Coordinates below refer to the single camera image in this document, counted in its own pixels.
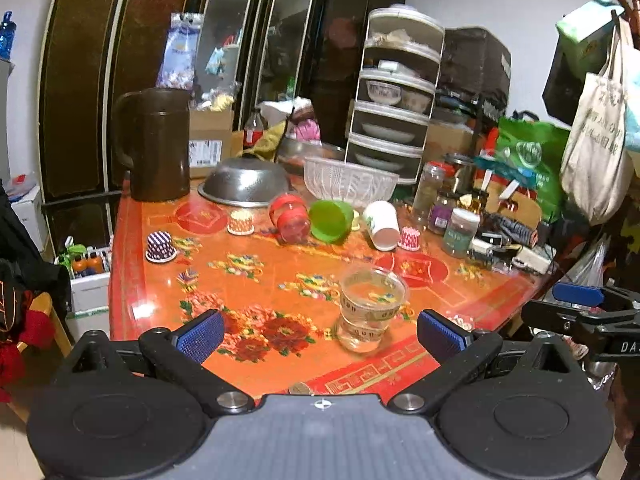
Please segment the black clothing pile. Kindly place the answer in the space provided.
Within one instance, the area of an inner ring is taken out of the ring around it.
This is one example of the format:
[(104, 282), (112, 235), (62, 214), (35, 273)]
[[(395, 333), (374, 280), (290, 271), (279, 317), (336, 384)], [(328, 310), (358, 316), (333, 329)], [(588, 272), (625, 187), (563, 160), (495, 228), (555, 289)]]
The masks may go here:
[(47, 313), (32, 305), (42, 294), (62, 304), (70, 294), (65, 268), (44, 261), (8, 194), (1, 194), (1, 402), (11, 395), (6, 386), (25, 373), (19, 344), (37, 349), (50, 347), (54, 326)]

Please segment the glass jar with red lid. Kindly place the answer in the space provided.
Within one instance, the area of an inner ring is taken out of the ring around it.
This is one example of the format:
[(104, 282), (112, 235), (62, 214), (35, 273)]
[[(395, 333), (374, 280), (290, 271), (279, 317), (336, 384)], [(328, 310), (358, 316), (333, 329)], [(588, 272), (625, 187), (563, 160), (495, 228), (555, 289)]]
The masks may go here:
[(419, 226), (425, 226), (428, 213), (437, 198), (438, 191), (447, 179), (447, 169), (443, 162), (426, 162), (412, 204), (412, 218)]

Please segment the cardboard box with label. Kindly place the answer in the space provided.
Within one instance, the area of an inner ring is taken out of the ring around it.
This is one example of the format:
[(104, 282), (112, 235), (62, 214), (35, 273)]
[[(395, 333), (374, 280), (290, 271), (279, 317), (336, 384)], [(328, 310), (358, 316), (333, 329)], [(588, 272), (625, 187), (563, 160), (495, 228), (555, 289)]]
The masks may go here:
[(233, 110), (191, 110), (189, 138), (190, 178), (205, 178), (232, 153)]

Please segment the orange dotted cupcake liner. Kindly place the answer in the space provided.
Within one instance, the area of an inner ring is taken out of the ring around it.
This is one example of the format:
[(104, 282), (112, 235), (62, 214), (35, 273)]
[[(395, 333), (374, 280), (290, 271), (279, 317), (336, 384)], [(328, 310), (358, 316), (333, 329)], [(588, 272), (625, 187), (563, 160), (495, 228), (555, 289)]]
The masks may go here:
[(235, 209), (229, 214), (227, 231), (234, 236), (249, 236), (255, 231), (254, 216), (246, 209)]

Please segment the yellow cloth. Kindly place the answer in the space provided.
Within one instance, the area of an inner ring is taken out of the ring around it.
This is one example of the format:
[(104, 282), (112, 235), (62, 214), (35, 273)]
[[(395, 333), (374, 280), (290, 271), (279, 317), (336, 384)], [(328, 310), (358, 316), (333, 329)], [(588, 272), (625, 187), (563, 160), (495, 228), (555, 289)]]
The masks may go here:
[(285, 125), (286, 122), (279, 122), (277, 125), (265, 130), (254, 146), (243, 151), (243, 156), (273, 162), (278, 146), (284, 136)]

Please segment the beige tote bag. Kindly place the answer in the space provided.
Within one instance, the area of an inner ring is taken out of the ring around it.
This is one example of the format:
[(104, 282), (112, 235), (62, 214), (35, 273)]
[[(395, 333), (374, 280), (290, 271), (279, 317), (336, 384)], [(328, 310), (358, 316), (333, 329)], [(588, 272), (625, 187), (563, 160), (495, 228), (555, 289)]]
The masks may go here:
[(616, 16), (613, 22), (604, 65), (586, 75), (560, 171), (563, 191), (592, 226), (620, 209), (634, 176), (625, 150), (625, 51), (632, 39), (626, 20)]

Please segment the white paper cup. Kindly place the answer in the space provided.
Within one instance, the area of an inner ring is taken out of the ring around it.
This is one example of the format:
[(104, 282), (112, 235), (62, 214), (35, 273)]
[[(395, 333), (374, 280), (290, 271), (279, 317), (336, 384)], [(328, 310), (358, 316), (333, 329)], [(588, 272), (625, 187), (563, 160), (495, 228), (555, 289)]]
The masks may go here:
[(400, 240), (398, 215), (395, 207), (385, 200), (370, 203), (362, 213), (362, 220), (373, 246), (380, 252), (394, 250)]

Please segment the green shopping bag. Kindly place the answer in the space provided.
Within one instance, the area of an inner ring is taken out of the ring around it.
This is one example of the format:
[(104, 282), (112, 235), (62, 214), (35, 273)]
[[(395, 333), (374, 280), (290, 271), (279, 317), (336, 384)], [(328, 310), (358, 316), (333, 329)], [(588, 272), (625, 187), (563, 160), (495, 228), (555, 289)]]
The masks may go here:
[(570, 132), (550, 122), (501, 117), (496, 148), (524, 174), (535, 177), (542, 218), (553, 223), (564, 204), (560, 168)]

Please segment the inverted steel bowl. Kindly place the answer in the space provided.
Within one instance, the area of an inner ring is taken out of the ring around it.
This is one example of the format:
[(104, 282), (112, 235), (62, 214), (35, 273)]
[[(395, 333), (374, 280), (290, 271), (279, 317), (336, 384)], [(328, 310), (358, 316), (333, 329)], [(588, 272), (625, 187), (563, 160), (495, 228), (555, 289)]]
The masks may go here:
[(227, 206), (268, 206), (292, 190), (288, 174), (275, 162), (258, 158), (228, 158), (198, 186), (198, 194), (210, 202)]

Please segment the blue water bottle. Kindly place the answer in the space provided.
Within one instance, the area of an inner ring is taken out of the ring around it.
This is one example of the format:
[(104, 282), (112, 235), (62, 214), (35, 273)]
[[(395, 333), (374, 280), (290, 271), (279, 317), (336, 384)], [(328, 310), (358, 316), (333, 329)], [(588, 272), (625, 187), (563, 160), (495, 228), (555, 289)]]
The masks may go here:
[(12, 20), (12, 12), (6, 11), (0, 23), (0, 58), (9, 61), (16, 32), (16, 24)]

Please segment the purple striped cupcake liner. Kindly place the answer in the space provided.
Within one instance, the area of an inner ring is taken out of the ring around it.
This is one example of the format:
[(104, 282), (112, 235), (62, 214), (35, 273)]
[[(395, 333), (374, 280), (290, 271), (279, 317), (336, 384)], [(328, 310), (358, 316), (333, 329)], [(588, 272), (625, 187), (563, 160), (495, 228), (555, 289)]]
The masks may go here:
[(150, 263), (168, 263), (177, 257), (174, 239), (167, 231), (154, 231), (146, 237), (145, 259)]

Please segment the white storage box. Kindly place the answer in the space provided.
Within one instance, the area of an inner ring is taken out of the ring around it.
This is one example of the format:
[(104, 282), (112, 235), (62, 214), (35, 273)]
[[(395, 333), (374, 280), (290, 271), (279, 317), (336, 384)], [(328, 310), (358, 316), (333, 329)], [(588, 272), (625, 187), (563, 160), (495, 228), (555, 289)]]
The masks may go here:
[(17, 217), (40, 252), (46, 249), (48, 230), (42, 212), (42, 196), (33, 172), (20, 174), (6, 186), (6, 194)]

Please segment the small jar with white lid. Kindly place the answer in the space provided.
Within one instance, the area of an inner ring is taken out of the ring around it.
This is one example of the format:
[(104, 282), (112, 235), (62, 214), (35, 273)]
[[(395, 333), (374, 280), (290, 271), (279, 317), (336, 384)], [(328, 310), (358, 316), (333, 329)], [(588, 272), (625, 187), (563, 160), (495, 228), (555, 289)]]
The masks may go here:
[(454, 208), (442, 238), (442, 249), (450, 256), (465, 257), (479, 226), (479, 214), (462, 208)]

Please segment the white plastic basket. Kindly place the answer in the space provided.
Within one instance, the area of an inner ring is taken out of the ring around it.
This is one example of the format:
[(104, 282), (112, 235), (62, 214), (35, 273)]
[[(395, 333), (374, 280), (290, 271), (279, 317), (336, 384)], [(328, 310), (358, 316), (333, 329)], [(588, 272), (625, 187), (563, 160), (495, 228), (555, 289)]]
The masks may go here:
[(340, 160), (306, 157), (304, 183), (317, 200), (337, 200), (355, 208), (370, 203), (388, 202), (399, 177), (392, 172), (341, 162)]

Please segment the clear cup with HBD ribbon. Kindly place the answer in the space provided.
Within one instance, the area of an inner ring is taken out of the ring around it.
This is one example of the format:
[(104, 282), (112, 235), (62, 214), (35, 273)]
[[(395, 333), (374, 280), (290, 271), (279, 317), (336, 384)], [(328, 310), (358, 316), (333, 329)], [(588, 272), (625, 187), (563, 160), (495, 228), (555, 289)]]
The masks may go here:
[(379, 266), (350, 266), (338, 282), (340, 316), (335, 336), (354, 353), (376, 350), (392, 318), (409, 298), (409, 287), (396, 273)]

